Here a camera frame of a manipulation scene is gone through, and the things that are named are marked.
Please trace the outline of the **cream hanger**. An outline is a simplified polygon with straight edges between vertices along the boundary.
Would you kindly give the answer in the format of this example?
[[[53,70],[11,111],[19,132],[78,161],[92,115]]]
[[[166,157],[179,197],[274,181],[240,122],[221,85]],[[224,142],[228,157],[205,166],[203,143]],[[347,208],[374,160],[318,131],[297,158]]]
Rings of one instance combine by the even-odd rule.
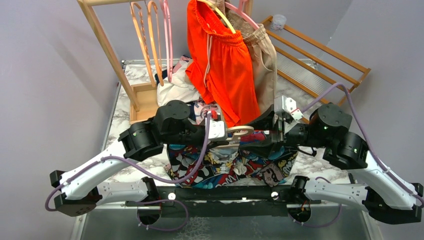
[[[248,136],[254,132],[252,126],[240,125],[229,127],[224,130],[225,140],[211,142],[209,144],[210,149],[228,149],[238,148],[240,146],[241,137]]]

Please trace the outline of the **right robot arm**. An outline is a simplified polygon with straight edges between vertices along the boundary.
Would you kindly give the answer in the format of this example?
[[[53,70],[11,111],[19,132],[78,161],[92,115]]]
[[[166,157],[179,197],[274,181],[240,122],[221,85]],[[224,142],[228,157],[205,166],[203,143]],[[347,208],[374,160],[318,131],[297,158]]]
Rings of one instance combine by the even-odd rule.
[[[316,109],[308,123],[285,122],[274,110],[268,110],[250,124],[267,130],[266,138],[242,144],[240,149],[268,158],[281,148],[323,148],[324,160],[361,183],[333,184],[296,176],[288,190],[290,202],[329,201],[356,207],[385,224],[419,223],[424,207],[417,201],[423,199],[423,186],[399,179],[378,162],[367,141],[350,131],[352,119],[333,103]]]

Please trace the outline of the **comic print shorts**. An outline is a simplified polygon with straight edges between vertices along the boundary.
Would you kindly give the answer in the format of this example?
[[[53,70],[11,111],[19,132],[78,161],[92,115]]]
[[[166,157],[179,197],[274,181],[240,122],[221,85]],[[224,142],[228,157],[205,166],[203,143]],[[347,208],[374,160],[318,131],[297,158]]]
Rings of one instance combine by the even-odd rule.
[[[169,163],[165,171],[172,180],[179,180],[194,170],[201,147],[171,144],[166,148]],[[274,187],[287,181],[298,156],[298,149],[283,146],[268,157],[261,157],[237,147],[207,149],[194,175],[177,186],[214,189],[243,179],[257,179]]]

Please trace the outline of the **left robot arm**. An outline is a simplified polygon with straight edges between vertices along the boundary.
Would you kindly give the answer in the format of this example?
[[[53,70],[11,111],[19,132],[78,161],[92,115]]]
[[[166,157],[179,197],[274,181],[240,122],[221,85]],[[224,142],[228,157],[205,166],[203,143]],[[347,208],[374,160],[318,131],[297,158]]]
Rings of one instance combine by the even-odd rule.
[[[160,106],[153,117],[133,123],[109,147],[81,166],[53,171],[49,176],[53,191],[45,201],[46,210],[77,217],[107,203],[133,201],[152,205],[157,200],[155,181],[163,182],[162,177],[146,172],[145,178],[119,186],[107,179],[127,167],[141,170],[140,163],[160,155],[164,146],[200,148],[194,166],[171,183],[194,179],[208,147],[223,142],[228,131],[224,118],[215,110],[207,111],[199,124],[192,122],[190,114],[187,103],[172,100]]]

